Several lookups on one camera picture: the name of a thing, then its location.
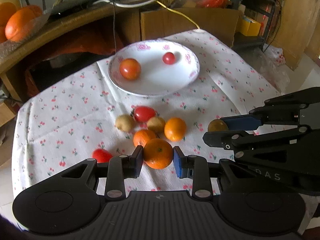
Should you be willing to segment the white floral plate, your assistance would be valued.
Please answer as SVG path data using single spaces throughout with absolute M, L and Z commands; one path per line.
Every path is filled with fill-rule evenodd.
M 162 57 L 171 52 L 175 63 L 165 64 Z M 137 60 L 141 66 L 140 77 L 125 79 L 119 66 L 124 59 Z M 146 40 L 126 46 L 107 64 L 107 74 L 120 90 L 135 96 L 160 97 L 178 92 L 194 82 L 200 73 L 196 54 L 184 45 L 164 39 Z

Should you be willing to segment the orange on glass dish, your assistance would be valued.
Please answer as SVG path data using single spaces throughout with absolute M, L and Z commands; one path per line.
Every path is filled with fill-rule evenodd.
M 25 7 L 15 12 L 8 20 L 4 33 L 7 40 L 19 42 L 27 37 L 30 28 L 27 25 L 35 18 L 34 12 Z

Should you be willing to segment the red tomato with stem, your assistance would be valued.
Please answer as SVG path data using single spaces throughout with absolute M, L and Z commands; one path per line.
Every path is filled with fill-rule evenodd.
M 156 116 L 156 111 L 148 106 L 137 106 L 132 114 L 137 122 L 148 122 L 149 119 Z

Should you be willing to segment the cherry print tablecloth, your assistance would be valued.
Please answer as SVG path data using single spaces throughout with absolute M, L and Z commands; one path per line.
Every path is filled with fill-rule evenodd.
M 191 49 L 200 61 L 198 78 L 187 88 L 159 98 L 124 93 L 108 77 L 110 59 L 98 61 L 52 85 L 18 112 L 12 148 L 12 188 L 24 189 L 87 158 L 97 148 L 112 155 L 131 154 L 132 133 L 115 128 L 116 117 L 149 106 L 163 119 L 187 124 L 176 142 L 186 155 L 210 162 L 233 158 L 231 151 L 210 148 L 202 140 L 208 124 L 225 116 L 246 114 L 278 91 L 217 38 L 203 30 L 168 36 Z

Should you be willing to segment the wooden tv cabinet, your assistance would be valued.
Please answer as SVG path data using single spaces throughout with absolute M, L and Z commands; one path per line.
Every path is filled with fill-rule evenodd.
M 1 59 L 1 80 L 12 100 L 25 102 L 39 93 L 27 84 L 25 70 L 63 54 L 90 52 L 107 55 L 121 44 L 178 33 L 185 19 L 167 9 L 144 11 L 99 5 L 45 24 L 33 37 Z

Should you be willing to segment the orange mandarin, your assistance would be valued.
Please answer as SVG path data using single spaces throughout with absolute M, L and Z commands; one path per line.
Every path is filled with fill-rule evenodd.
M 133 144 L 135 147 L 141 145 L 145 146 L 146 143 L 152 139 L 156 139 L 157 135 L 148 129 L 141 129 L 140 131 L 137 131 L 133 136 Z
M 173 148 L 163 139 L 151 139 L 144 146 L 143 159 L 150 168 L 162 170 L 171 164 Z
M 164 126 L 164 135 L 170 141 L 180 141 L 184 138 L 187 125 L 181 118 L 170 118 Z

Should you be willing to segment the small cherry tomato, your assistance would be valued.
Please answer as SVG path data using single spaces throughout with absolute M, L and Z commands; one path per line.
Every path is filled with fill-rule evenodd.
M 175 55 L 171 52 L 167 52 L 163 55 L 162 60 L 165 64 L 172 65 L 175 63 Z

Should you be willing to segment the yellow-brown pear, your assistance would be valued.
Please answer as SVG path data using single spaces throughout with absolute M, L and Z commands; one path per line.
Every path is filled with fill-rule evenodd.
M 124 114 L 116 118 L 115 126 L 120 131 L 130 132 L 135 128 L 136 123 L 131 115 Z
M 156 134 L 164 132 L 165 120 L 159 116 L 154 116 L 146 123 L 147 128 Z

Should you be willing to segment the yellow box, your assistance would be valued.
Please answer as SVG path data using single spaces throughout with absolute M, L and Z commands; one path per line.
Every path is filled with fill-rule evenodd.
M 239 22 L 239 32 L 247 37 L 258 36 L 261 24 L 247 16 L 243 16 Z

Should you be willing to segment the glass fruit dish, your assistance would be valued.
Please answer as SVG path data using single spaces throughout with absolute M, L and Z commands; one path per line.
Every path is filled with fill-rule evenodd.
M 51 12 L 52 9 L 45 10 L 43 15 L 29 21 L 22 30 L 13 37 L 13 40 L 7 40 L 1 43 L 1 60 L 34 37 L 47 23 Z

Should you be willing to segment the brown cardboard box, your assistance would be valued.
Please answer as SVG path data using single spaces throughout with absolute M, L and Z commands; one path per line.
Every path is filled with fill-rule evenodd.
M 189 30 L 205 30 L 232 47 L 240 11 L 221 8 L 179 8 L 140 13 L 142 40 L 154 40 Z

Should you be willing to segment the orange-red tomato on plate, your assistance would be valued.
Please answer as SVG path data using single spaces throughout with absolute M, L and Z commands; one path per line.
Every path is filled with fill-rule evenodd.
M 119 66 L 121 75 L 127 80 L 136 80 L 140 77 L 140 63 L 132 58 L 124 59 Z

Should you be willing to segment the red plastic bag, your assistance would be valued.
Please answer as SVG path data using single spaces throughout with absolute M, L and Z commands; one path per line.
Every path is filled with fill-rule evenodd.
M 224 8 L 228 0 L 200 0 L 196 3 L 201 8 Z

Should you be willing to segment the small yellow fruit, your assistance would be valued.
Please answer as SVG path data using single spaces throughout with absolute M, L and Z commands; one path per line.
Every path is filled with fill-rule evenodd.
M 228 131 L 227 124 L 221 119 L 212 120 L 208 125 L 208 132 L 224 132 Z

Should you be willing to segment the large red tomato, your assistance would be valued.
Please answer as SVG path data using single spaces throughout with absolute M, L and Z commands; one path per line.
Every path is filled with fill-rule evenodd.
M 105 149 L 98 148 L 92 152 L 92 158 L 96 159 L 98 163 L 108 163 L 113 155 Z

